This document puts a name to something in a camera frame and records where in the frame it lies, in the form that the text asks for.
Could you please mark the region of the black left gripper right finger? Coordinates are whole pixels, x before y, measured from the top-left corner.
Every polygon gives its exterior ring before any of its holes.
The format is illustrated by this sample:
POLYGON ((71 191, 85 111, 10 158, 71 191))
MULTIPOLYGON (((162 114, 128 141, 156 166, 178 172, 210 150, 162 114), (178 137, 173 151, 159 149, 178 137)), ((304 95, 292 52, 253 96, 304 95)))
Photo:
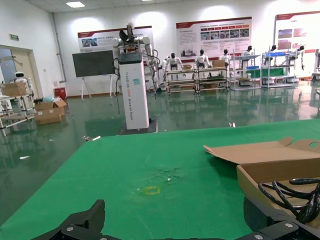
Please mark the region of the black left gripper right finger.
POLYGON ((243 199, 243 216, 252 233, 241 240, 318 240, 320 231, 297 221, 283 210, 256 199, 243 199))

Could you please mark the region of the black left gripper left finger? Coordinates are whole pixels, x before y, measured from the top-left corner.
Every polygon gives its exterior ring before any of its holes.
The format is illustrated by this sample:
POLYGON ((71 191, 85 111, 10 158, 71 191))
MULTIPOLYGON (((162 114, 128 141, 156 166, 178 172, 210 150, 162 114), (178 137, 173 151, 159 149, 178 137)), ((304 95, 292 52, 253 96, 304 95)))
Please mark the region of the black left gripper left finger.
POLYGON ((90 209, 70 214, 57 228, 35 240, 99 240, 103 237, 105 201, 98 199, 90 209))

